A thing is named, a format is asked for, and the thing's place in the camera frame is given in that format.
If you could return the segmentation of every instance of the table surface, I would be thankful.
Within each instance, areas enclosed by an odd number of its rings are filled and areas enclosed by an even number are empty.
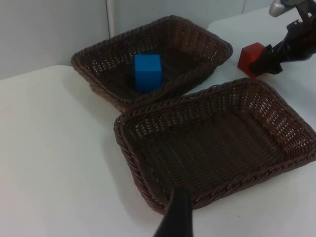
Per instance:
[[[209,30],[235,52],[198,91],[244,77],[243,46],[275,44],[295,12],[262,9],[214,22]],[[261,76],[314,128],[315,58]],[[0,236],[150,237],[162,216],[133,183],[116,144],[119,112],[72,68],[54,66],[0,80]],[[195,236],[315,236],[316,163],[194,211]]]

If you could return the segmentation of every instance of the gray wall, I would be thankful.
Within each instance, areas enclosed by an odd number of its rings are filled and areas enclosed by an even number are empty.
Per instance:
[[[0,79],[68,65],[107,26],[105,0],[0,0]]]
[[[109,0],[115,33],[175,14],[210,22],[272,0]],[[0,0],[0,79],[56,64],[108,38],[105,0]]]
[[[110,0],[115,34],[166,15],[179,15],[207,27],[211,22],[268,6],[273,0]]]

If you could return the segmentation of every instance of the red cube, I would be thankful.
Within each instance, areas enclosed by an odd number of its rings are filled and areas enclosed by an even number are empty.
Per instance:
[[[254,43],[249,45],[241,50],[238,68],[246,73],[250,78],[255,78],[259,75],[253,74],[249,70],[249,65],[256,61],[256,59],[261,55],[262,51],[264,50],[264,46],[260,43]]]

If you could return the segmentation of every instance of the blue cube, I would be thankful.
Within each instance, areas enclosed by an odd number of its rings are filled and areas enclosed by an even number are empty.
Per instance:
[[[162,84],[161,63],[159,55],[135,55],[136,90],[150,92]]]

